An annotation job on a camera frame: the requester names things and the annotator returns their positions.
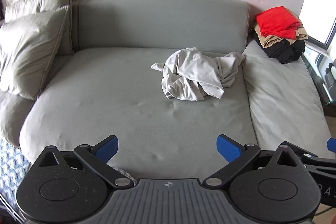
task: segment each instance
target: screw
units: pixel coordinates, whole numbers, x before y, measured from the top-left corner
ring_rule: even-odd
[[[128,178],[118,178],[114,181],[114,184],[117,186],[127,186],[130,182],[131,180]]]
[[[219,186],[222,184],[222,181],[218,178],[208,178],[205,183],[209,186]]]

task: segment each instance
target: black cable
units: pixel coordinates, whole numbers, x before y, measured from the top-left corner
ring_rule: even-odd
[[[323,213],[325,213],[325,212],[331,210],[332,208],[333,208],[333,207],[329,207],[328,209],[325,209],[325,210],[323,210],[322,212],[317,213],[316,215],[314,215],[314,217],[315,217],[315,216],[319,216],[319,215],[321,215],[321,214],[323,214]]]

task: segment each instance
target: sofa seat cushion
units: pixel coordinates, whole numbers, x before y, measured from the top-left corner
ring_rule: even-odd
[[[326,147],[331,136],[321,101],[303,60],[280,64],[254,40],[244,54],[244,79],[259,146],[274,150],[288,141],[319,157],[334,158]]]
[[[109,165],[136,178],[203,180],[226,161],[216,138],[256,143],[242,68],[221,100],[167,99],[162,73],[151,69],[176,50],[91,48],[75,53],[34,104],[20,145],[33,162],[47,145],[72,150],[109,135],[119,140]]]

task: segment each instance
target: pillow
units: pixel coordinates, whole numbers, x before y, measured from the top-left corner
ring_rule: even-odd
[[[62,6],[71,5],[72,0],[18,0],[6,7],[5,21],[6,23],[17,20],[21,17],[36,14],[47,10],[55,10]],[[62,40],[59,45],[58,55],[71,55],[72,41],[71,41],[71,9],[67,15]]]
[[[22,17],[0,29],[0,89],[36,100],[59,47],[69,11],[64,6]]]

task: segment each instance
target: stack of folded clothes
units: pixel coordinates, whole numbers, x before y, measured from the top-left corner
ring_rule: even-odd
[[[298,60],[305,52],[308,35],[302,22],[283,6],[268,9],[254,16],[257,24],[253,37],[269,58],[285,64]]]

